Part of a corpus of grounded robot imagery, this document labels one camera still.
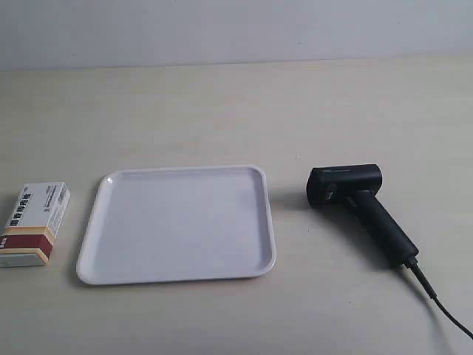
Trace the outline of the black handheld barcode scanner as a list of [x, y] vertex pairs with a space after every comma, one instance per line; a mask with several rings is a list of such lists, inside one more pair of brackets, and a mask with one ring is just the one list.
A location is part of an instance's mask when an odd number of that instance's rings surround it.
[[311, 207], [343, 205], [372, 236], [391, 266], [411, 268], [419, 250], [377, 198], [383, 182], [376, 164], [314, 167], [306, 184]]

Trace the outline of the white red medicine box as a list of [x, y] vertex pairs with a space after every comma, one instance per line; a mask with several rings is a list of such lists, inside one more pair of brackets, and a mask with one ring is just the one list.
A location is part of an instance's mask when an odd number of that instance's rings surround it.
[[48, 264], [70, 197], [64, 182], [23, 185], [1, 233], [2, 268]]

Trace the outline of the white plastic tray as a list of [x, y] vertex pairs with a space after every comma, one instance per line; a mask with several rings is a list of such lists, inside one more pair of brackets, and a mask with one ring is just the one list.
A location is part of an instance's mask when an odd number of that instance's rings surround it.
[[260, 168], [124, 169], [98, 186], [76, 273], [87, 285], [173, 283], [259, 277], [275, 263]]

